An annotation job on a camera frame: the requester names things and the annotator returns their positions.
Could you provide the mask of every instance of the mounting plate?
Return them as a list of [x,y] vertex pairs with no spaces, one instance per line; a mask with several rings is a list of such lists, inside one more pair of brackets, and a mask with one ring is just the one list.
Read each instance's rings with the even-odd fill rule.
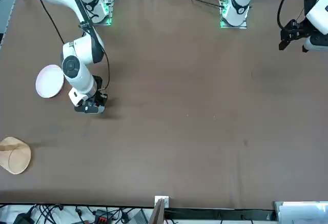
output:
[[156,206],[156,203],[157,203],[160,199],[164,199],[164,203],[165,203],[164,208],[168,208],[168,207],[169,207],[169,197],[168,197],[168,196],[155,196],[155,203],[154,203],[154,206]]
[[227,11],[226,7],[229,4],[229,0],[219,0],[219,4],[224,6],[224,9],[220,8],[220,28],[247,29],[246,20],[244,20],[244,22],[241,25],[239,25],[238,27],[235,27],[235,26],[231,26],[229,23],[226,22],[226,20],[223,19],[223,14],[225,14]]
[[94,23],[95,25],[110,26],[113,22],[113,6],[114,0],[105,0],[103,4],[103,10],[108,13],[108,15],[100,23]]

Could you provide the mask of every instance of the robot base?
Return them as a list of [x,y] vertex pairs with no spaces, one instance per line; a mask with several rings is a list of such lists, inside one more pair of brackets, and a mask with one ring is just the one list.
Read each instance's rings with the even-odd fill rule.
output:
[[104,0],[104,4],[102,5],[102,9],[105,11],[105,14],[108,15],[99,23],[94,23],[94,25],[100,26],[110,26],[113,22],[113,6],[114,0]]
[[227,7],[229,6],[229,0],[220,0],[219,5],[223,5],[223,8],[220,8],[220,28],[239,28],[239,29],[247,29],[246,20],[239,25],[238,27],[231,26],[227,21],[223,18],[223,15],[227,12]]
[[[101,88],[103,83],[103,79],[100,76],[94,75],[94,80],[97,83],[97,89]],[[101,93],[96,91],[96,93],[84,101],[80,106],[74,107],[76,112],[83,112],[83,113],[103,113],[105,110],[105,103],[107,101],[107,94]]]

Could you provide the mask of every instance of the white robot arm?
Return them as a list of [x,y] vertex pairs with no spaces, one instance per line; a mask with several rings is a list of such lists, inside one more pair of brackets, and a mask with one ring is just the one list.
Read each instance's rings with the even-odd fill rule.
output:
[[284,27],[279,19],[283,1],[277,16],[281,28],[279,49],[284,50],[293,40],[306,38],[302,46],[303,52],[328,50],[328,0],[304,0],[305,19],[299,23],[292,19]]
[[251,0],[228,0],[223,19],[233,27],[240,26],[246,19]]
[[105,109],[107,95],[100,93],[102,79],[93,76],[86,65],[95,64],[104,56],[104,44],[82,0],[47,0],[70,7],[80,21],[86,35],[63,45],[61,65],[66,80],[72,89],[69,97],[77,112],[101,113]]

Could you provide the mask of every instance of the brown table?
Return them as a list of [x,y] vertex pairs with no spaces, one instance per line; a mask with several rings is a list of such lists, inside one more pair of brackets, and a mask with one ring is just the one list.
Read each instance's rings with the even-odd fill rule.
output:
[[[1,201],[271,209],[326,200],[327,53],[278,50],[280,0],[253,0],[248,29],[219,28],[191,0],[117,0],[98,27],[111,61],[103,115],[75,113],[70,85],[52,99],[35,78],[61,42],[38,0],[17,0],[0,50],[0,137],[33,152],[22,175],[0,169]],[[286,0],[281,21],[303,0]],[[75,14],[45,3],[67,42]],[[90,67],[107,81],[106,61]]]

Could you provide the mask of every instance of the white plate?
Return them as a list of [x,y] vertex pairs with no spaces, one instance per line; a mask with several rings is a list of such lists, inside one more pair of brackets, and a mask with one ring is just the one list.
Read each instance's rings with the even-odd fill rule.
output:
[[44,98],[57,95],[64,84],[64,74],[57,65],[45,66],[37,75],[35,88],[37,93]]

